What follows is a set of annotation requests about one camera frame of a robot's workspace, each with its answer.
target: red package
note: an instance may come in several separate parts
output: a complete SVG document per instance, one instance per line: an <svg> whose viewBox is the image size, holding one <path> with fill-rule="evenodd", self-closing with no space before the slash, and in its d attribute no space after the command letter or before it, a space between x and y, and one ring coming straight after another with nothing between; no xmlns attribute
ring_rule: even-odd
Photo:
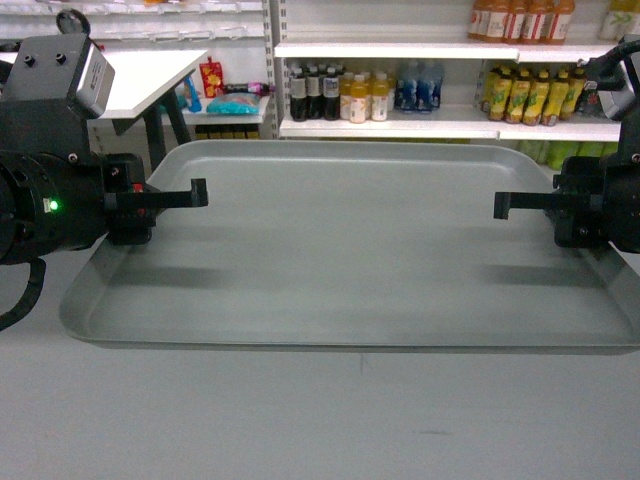
<svg viewBox="0 0 640 480"><path fill-rule="evenodd" d="M200 64L200 75L202 75L205 97L215 98L217 95L224 94L224 76L220 62L214 62L211 57L207 57L207 63Z"/></svg>

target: table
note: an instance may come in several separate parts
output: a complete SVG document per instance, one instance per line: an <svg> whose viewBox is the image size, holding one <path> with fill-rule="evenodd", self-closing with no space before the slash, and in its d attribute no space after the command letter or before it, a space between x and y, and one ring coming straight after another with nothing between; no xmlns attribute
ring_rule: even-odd
<svg viewBox="0 0 640 480"><path fill-rule="evenodd" d="M56 313L90 253L49 255L0 333L3 479L640 477L640 352L109 350ZM0 267L0 310L26 270Z"/></svg>
<svg viewBox="0 0 640 480"><path fill-rule="evenodd" d="M194 71L206 50L107 51L105 57L116 71L109 101L101 120L111 120L118 135L143 119L152 169L166 156L160 106L164 106L179 144L191 141L175 94L185 77ZM13 62L17 54L0 53Z"/></svg>

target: gray tray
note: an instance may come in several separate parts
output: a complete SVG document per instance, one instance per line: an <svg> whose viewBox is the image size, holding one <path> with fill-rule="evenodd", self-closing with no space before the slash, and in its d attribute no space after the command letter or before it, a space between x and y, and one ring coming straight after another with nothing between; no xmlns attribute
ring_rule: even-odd
<svg viewBox="0 0 640 480"><path fill-rule="evenodd" d="M494 220L500 190L550 191L511 150L203 141L151 182L146 246L103 242L67 292L70 335L103 345L599 352L640 345L640 282L614 251L558 248L539 211Z"/></svg>

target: shelf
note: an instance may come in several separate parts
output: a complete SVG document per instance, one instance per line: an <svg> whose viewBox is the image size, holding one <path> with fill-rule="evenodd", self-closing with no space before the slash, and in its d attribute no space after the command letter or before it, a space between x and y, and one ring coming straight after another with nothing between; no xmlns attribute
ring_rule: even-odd
<svg viewBox="0 0 640 480"><path fill-rule="evenodd" d="M390 112L386 122L353 124L346 120L294 122L287 114L280 136L287 138L469 138L490 140L571 140L617 142L620 124L606 119L575 117L554 127L528 127L491 122L465 106L443 106L438 112Z"/></svg>
<svg viewBox="0 0 640 480"><path fill-rule="evenodd" d="M275 47L281 58L451 58L513 60L516 62L567 62L596 57L607 52L612 42L563 46L507 45L474 41L385 42L285 40Z"/></svg>
<svg viewBox="0 0 640 480"><path fill-rule="evenodd" d="M267 114L267 108L269 105L269 99L271 97L262 97L260 99L260 113L258 115L209 115L206 113L207 105L211 103L210 98L201 100L202 111L198 113L192 113L187 109L182 111L184 121L187 125L247 125L247 124L261 124ZM163 115L163 125L171 125L169 117Z"/></svg>

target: cable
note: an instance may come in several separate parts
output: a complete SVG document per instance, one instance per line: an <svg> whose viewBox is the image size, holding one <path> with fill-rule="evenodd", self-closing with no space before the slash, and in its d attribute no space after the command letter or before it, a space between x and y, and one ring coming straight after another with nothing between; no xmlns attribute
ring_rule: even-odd
<svg viewBox="0 0 640 480"><path fill-rule="evenodd" d="M16 324L24 317L29 315L29 312L35 307L40 294L42 293L42 286L44 285L44 274L47 270L47 264L41 258L37 258L29 262L29 281L27 282L27 288L18 303L9 310L7 313L0 315L0 331L9 328Z"/></svg>

